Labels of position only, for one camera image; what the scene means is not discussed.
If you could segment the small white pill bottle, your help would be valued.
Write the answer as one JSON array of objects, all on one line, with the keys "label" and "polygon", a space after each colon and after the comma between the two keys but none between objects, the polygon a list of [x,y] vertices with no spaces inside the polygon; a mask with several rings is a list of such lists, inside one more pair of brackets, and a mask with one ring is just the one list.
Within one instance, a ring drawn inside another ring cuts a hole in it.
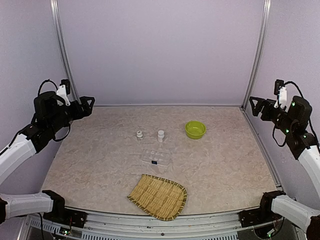
[{"label": "small white pill bottle", "polygon": [[141,141],[143,139],[143,132],[141,130],[138,130],[136,132],[136,137],[139,141]]}]

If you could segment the white capped pill bottle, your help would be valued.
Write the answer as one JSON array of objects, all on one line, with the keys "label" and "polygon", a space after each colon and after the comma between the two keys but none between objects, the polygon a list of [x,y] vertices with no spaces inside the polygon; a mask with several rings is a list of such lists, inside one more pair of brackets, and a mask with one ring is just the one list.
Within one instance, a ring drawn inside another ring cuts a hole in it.
[{"label": "white capped pill bottle", "polygon": [[159,130],[157,132],[157,140],[162,143],[164,141],[165,138],[165,132],[163,130]]}]

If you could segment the clear plastic pill organizer box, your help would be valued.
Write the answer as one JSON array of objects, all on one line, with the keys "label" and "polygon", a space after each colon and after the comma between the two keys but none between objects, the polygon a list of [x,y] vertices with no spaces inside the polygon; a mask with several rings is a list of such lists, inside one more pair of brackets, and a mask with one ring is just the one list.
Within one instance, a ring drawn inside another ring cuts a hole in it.
[{"label": "clear plastic pill organizer box", "polygon": [[168,166],[171,163],[171,155],[166,152],[144,149],[141,160],[153,165]]}]

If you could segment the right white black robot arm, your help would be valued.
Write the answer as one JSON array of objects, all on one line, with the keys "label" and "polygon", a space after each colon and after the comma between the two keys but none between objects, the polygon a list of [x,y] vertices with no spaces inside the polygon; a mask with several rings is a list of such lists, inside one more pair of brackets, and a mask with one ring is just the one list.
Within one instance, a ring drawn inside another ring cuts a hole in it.
[{"label": "right white black robot arm", "polygon": [[[315,190],[320,190],[320,144],[312,127],[312,106],[302,93],[287,104],[287,85],[290,82],[277,79],[274,84],[276,99],[249,98],[253,116],[262,121],[272,122],[275,130],[280,130],[285,139],[280,147],[288,146],[294,159],[306,170]],[[300,228],[308,240],[320,238],[320,212],[290,198],[283,191],[265,192],[260,207],[255,212],[260,222],[266,222],[273,215],[279,215]]]}]

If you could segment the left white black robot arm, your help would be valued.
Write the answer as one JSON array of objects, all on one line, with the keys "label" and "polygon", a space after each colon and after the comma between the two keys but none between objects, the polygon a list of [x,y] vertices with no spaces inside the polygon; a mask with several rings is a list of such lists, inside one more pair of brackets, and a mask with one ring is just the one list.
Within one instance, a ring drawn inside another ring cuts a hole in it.
[{"label": "left white black robot arm", "polygon": [[[19,130],[0,152],[0,181],[4,182],[26,160],[40,153],[50,141],[63,141],[56,134],[71,123],[92,114],[95,98],[82,96],[70,101],[70,81],[61,80],[54,91],[38,91],[33,100],[34,115],[30,124]],[[52,190],[34,194],[1,194],[0,221],[29,214],[43,214],[46,220],[82,227],[86,214],[69,210],[65,199]]]}]

